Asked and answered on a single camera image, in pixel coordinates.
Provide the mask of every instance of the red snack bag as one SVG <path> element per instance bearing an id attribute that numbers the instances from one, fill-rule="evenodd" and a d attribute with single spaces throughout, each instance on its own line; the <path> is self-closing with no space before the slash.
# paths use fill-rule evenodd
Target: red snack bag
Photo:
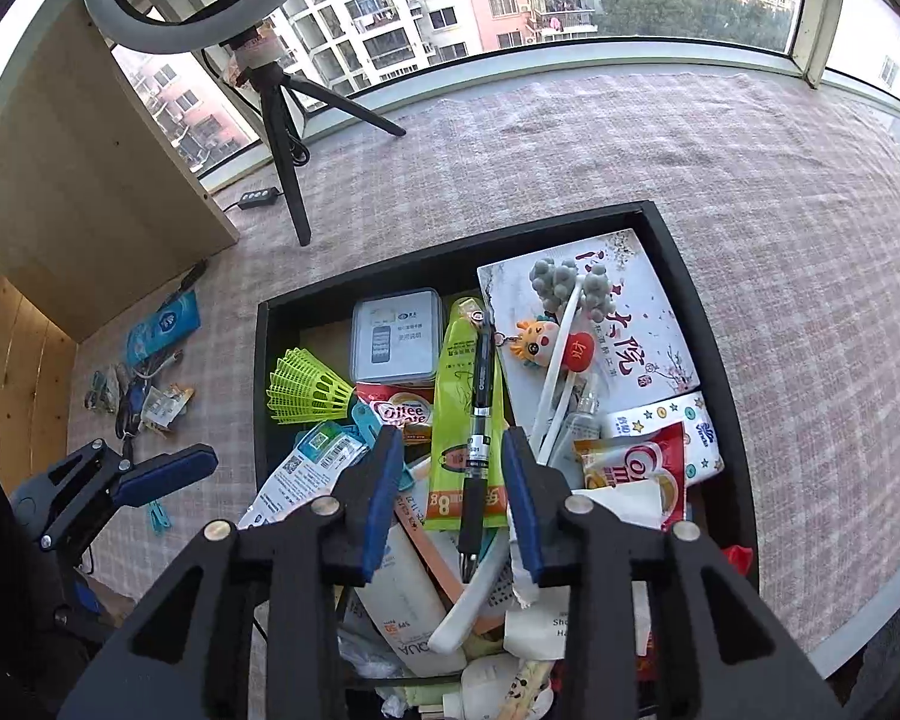
<path id="1" fill-rule="evenodd" d="M 428 443 L 434 423 L 432 389 L 357 382 L 357 397 L 370 406 L 384 425 L 403 431 L 403 442 Z"/>
<path id="2" fill-rule="evenodd" d="M 632 439 L 574 442 L 588 490 L 616 487 L 655 477 L 663 496 L 663 530 L 684 519 L 686 479 L 683 474 L 683 423 Z"/>

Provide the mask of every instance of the tree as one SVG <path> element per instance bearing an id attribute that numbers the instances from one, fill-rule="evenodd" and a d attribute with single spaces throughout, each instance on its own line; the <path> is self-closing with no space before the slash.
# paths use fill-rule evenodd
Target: tree
<path id="1" fill-rule="evenodd" d="M 784 52 L 792 13 L 739 0 L 600 0 L 602 35 L 683 37 Z"/>

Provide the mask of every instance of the black tray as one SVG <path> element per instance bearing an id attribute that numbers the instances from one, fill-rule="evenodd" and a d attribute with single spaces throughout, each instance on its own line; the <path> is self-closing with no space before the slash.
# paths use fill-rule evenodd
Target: black tray
<path id="1" fill-rule="evenodd" d="M 432 287 L 441 295 L 479 290 L 477 267 L 616 230 L 632 228 L 650 257 L 686 338 L 720 440 L 725 469 L 701 483 L 706 522 L 720 546 L 754 551 L 748 579 L 758 584 L 754 498 L 740 423 L 710 323 L 670 231 L 651 202 L 611 205 L 532 221 L 394 257 L 265 300 L 257 308 L 253 364 L 253 449 L 257 488 L 293 449 L 298 425 L 278 425 L 266 409 L 276 361 L 299 345 L 300 330 L 350 317 L 354 303 L 385 293 Z"/>

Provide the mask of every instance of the tripod leg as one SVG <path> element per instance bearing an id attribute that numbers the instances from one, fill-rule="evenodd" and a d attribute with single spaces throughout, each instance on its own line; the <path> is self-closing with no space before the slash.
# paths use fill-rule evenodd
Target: tripod leg
<path id="1" fill-rule="evenodd" d="M 389 119 L 384 119 L 380 114 L 371 111 L 370 108 L 364 108 L 360 103 L 354 103 L 353 100 L 348 100 L 343 95 L 338 95 L 336 92 L 327 89 L 325 86 L 320 86 L 312 80 L 302 79 L 300 76 L 284 76 L 281 83 L 288 89 L 308 95 L 314 100 L 326 103 L 331 108 L 340 108 L 343 113 L 348 113 L 356 119 L 362 119 L 364 122 L 373 124 L 374 127 L 378 127 L 384 132 L 389 132 L 391 135 L 407 134 L 407 130 L 399 124 L 394 124 Z"/>
<path id="2" fill-rule="evenodd" d="M 310 242 L 310 222 L 307 220 L 307 209 L 303 206 L 303 195 L 300 194 L 300 184 L 296 180 L 296 168 L 293 166 L 293 143 L 287 134 L 287 127 L 292 127 L 290 111 L 287 102 L 279 86 L 262 86 L 260 93 L 260 110 L 263 112 L 266 138 L 271 145 L 271 153 L 274 155 L 277 175 L 280 176 L 280 186 L 287 199 L 287 208 L 290 218 L 293 220 L 293 228 L 300 245 L 304 247 Z"/>

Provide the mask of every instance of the black pen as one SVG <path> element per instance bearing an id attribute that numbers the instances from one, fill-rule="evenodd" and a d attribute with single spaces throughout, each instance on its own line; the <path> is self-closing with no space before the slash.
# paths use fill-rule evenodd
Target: black pen
<path id="1" fill-rule="evenodd" d="M 466 448 L 466 474 L 463 477 L 461 503 L 460 577 L 469 584 L 477 570 L 480 547 L 484 541 L 484 506 L 487 501 L 487 469 L 490 468 L 490 406 L 493 399 L 493 326 L 484 320 L 477 331 L 477 349 L 473 362 L 473 400 L 471 402 L 470 440 Z"/>

